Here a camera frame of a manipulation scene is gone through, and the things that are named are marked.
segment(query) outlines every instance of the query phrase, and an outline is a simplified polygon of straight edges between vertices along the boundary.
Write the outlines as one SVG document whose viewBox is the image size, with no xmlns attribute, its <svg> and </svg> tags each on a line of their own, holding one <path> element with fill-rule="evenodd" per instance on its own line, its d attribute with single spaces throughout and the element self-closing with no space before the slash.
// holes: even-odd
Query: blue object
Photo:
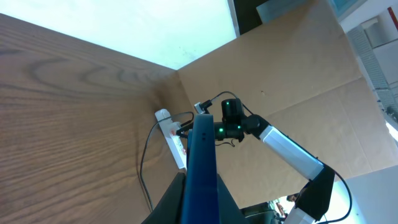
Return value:
<svg viewBox="0 0 398 224">
<path fill-rule="evenodd" d="M 187 180 L 182 204 L 182 223 L 220 223 L 217 191 L 216 146 L 213 115 L 198 114 L 188 136 Z"/>
</svg>

